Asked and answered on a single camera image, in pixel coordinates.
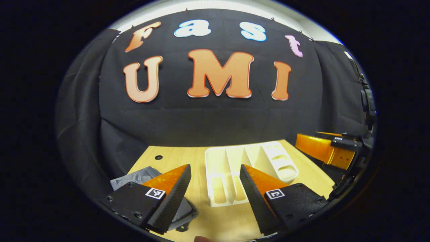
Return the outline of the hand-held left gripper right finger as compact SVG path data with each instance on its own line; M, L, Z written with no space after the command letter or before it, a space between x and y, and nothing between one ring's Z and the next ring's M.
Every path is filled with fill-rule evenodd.
M241 165L240 180L264 235L301 228L329 203L302 183L288 185L245 164Z

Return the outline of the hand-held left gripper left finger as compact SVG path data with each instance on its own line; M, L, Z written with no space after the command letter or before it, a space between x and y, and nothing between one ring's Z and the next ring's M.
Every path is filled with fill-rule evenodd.
M101 199L116 216L158 234L168 231L191 180L191 167L182 165L151 180L128 182Z

